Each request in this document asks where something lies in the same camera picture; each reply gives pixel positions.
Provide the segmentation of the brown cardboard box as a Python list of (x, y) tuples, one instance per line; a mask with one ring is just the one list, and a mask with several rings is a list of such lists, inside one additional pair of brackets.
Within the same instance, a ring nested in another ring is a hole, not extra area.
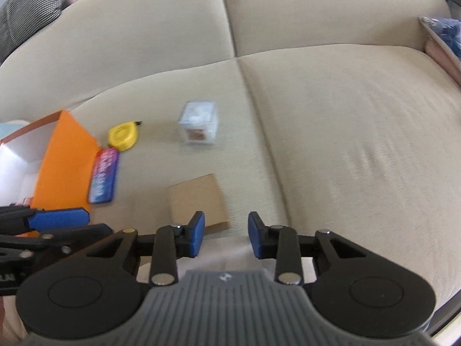
[(205, 234), (215, 234), (230, 227), (223, 192), (214, 174), (170, 186), (167, 193), (174, 224), (186, 224), (197, 211), (202, 211)]

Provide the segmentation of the light blue pillow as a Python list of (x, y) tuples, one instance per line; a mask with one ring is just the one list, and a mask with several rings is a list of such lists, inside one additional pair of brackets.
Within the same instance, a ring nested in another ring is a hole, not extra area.
[(10, 134), (16, 132), (29, 125), (30, 122), (26, 120), (12, 120), (8, 122), (0, 122), (0, 140), (10, 136)]

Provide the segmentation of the red purple tin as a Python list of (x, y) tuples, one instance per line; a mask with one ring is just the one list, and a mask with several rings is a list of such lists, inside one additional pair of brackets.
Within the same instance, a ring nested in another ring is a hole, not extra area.
[(116, 148), (105, 148), (95, 158), (88, 191), (90, 204), (108, 203), (113, 200), (116, 187), (120, 153)]

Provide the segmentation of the clear plastic cube box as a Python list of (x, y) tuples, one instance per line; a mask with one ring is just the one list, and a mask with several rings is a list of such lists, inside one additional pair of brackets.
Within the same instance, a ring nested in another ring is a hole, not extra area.
[(214, 101), (187, 101), (178, 120), (180, 135), (187, 144), (213, 144), (218, 125)]

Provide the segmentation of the yellow tape measure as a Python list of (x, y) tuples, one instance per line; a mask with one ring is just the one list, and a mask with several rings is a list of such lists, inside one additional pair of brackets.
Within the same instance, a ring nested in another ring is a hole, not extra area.
[(119, 152), (132, 148), (139, 138), (141, 125), (141, 121), (129, 121), (110, 128), (107, 136), (108, 146)]

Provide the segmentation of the orange cardboard box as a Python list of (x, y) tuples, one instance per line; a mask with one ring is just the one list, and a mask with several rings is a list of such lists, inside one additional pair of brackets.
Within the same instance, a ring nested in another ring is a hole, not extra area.
[(90, 211), (88, 191), (98, 142), (66, 111), (1, 140), (1, 207)]

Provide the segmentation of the grey checkered cushion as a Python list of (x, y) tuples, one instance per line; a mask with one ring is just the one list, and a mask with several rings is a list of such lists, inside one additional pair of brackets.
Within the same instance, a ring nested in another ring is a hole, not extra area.
[(63, 0), (6, 0), (1, 6), (1, 61), (62, 12)]

